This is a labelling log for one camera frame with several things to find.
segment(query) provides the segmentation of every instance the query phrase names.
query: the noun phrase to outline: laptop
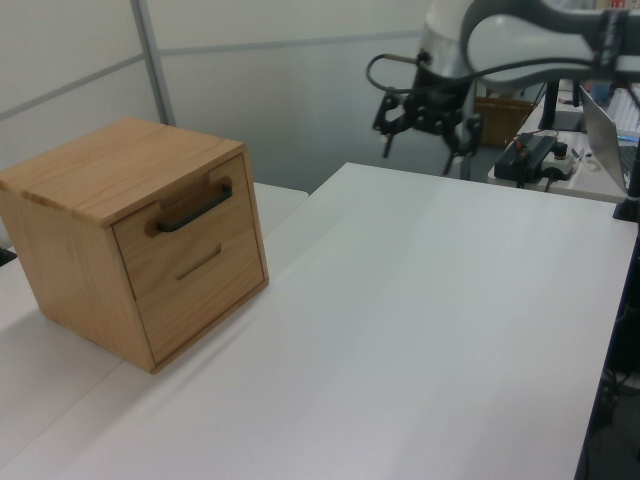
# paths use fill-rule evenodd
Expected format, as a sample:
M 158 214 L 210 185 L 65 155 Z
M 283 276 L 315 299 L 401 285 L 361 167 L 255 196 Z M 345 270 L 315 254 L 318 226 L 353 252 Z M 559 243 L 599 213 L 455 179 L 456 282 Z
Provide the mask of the laptop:
M 616 124 L 582 87 L 580 87 L 580 94 L 591 152 L 622 191 L 626 192 L 629 188 L 637 147 L 618 145 Z

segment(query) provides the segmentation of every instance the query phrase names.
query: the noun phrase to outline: wood grain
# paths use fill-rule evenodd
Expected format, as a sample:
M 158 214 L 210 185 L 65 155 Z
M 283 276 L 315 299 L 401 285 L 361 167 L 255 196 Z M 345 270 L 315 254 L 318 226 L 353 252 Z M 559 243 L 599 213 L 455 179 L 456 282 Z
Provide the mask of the wood grain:
M 43 313 L 147 371 L 268 283 L 233 140 L 126 119 L 0 172 L 0 214 Z
M 140 368 L 155 367 L 111 229 L 3 191 L 0 214 L 48 318 Z
M 233 140 L 125 119 L 0 172 L 0 189 L 106 227 L 243 150 Z
M 267 256 L 264 253 L 264 243 L 262 241 L 262 227 L 260 226 L 260 216 L 258 214 L 258 203 L 256 201 L 256 192 L 253 181 L 253 169 L 251 168 L 251 156 L 249 151 L 245 150 L 242 154 L 244 160 L 244 171 L 249 187 L 249 197 L 251 199 L 251 211 L 253 215 L 253 228 L 256 235 L 256 243 L 260 254 L 260 264 L 262 266 L 262 275 L 267 283 L 269 283 L 269 269 L 267 266 Z
M 229 309 L 227 309 L 222 315 L 217 317 L 213 322 L 204 327 L 198 333 L 196 333 L 193 337 L 183 343 L 177 350 L 175 350 L 171 355 L 166 357 L 162 362 L 158 364 L 156 368 L 154 368 L 151 373 L 154 375 L 163 370 L 167 365 L 173 362 L 176 358 L 186 352 L 189 347 L 193 346 L 198 340 L 206 336 L 209 332 L 211 332 L 214 328 L 224 322 L 229 316 L 235 313 L 241 306 L 247 303 L 253 296 L 258 294 L 261 290 L 263 290 L 269 284 L 268 279 L 264 279 L 261 283 L 259 283 L 255 288 L 251 291 L 247 292 L 242 298 L 240 298 L 236 303 L 234 303 Z
M 182 229 L 150 236 L 174 208 L 159 203 L 114 226 L 156 362 L 264 280 L 242 156 L 210 177 L 230 180 L 233 196 Z

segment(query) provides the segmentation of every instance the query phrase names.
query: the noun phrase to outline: desk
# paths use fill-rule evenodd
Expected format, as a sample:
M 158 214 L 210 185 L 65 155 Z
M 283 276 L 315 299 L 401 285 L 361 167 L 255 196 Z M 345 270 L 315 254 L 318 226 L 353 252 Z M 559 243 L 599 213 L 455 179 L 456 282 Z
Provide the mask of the desk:
M 256 184 L 263 234 L 309 195 Z M 0 268 L 0 468 L 122 361 L 47 320 L 19 260 Z
M 560 92 L 559 98 L 570 98 L 570 94 L 567 92 Z M 544 110 L 544 98 L 540 104 L 531 113 L 525 124 L 519 130 L 518 133 L 533 132 L 538 130 L 538 123 L 542 118 L 542 111 Z M 556 111 L 564 112 L 581 112 L 582 107 L 575 108 L 572 105 L 558 104 Z M 554 131 L 542 132 L 544 134 L 554 135 Z M 589 141 L 584 133 L 578 132 L 559 132 L 558 140 L 569 145 L 569 151 L 574 148 L 577 152 L 580 152 L 584 148 L 585 154 L 591 152 L 589 148 Z M 621 145 L 632 145 L 629 142 L 622 142 Z M 570 195 L 573 197 L 590 198 L 592 200 L 600 200 L 603 202 L 620 203 L 626 198 L 625 192 L 623 192 L 618 184 L 611 178 L 604 168 L 599 164 L 595 157 L 590 160 L 594 161 L 600 166 L 599 171 L 589 170 L 584 163 L 578 163 L 577 167 L 574 167 L 574 173 L 571 179 L 567 181 L 556 181 L 551 184 L 549 191 L 551 193 L 558 193 L 561 195 Z M 508 180 L 502 180 L 496 178 L 494 175 L 494 169 L 492 168 L 487 175 L 487 183 L 493 185 L 503 185 L 508 187 L 515 187 L 515 182 Z M 525 189 L 536 190 L 544 192 L 547 185 L 547 179 L 543 178 L 535 183 L 527 183 Z
M 613 207 L 347 164 L 266 236 L 264 292 L 0 479 L 570 480 L 636 238 Z

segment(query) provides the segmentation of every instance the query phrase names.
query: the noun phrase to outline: white partition wall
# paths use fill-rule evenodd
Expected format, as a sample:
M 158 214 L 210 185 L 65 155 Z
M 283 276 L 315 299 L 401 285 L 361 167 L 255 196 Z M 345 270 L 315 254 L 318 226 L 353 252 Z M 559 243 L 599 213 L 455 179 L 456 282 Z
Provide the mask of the white partition wall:
M 3 0 L 0 66 L 0 169 L 122 117 L 159 119 L 129 0 Z
M 429 1 L 148 0 L 170 120 L 244 141 L 258 181 L 311 192 L 345 162 L 440 173 L 441 139 L 398 137 L 391 158 L 371 129 L 382 92 L 374 55 L 414 55 Z M 411 85 L 415 69 L 376 66 Z

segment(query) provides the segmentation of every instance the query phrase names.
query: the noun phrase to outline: black metal handle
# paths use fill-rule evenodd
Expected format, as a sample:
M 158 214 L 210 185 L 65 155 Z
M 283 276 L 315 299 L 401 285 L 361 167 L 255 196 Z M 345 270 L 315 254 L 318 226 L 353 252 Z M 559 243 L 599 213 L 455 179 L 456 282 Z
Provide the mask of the black metal handle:
M 213 208 L 217 207 L 225 200 L 229 200 L 232 196 L 233 196 L 233 188 L 231 188 L 231 185 L 222 185 L 222 194 L 219 197 L 214 198 L 206 205 L 203 205 L 202 207 L 198 208 L 195 212 L 192 212 L 189 215 L 182 217 L 180 220 L 178 220 L 175 223 L 158 222 L 158 230 L 160 232 L 166 232 L 166 233 L 171 233 L 171 232 L 180 230 L 182 227 L 193 222 L 196 218 L 204 215 L 209 210 L 212 210 Z

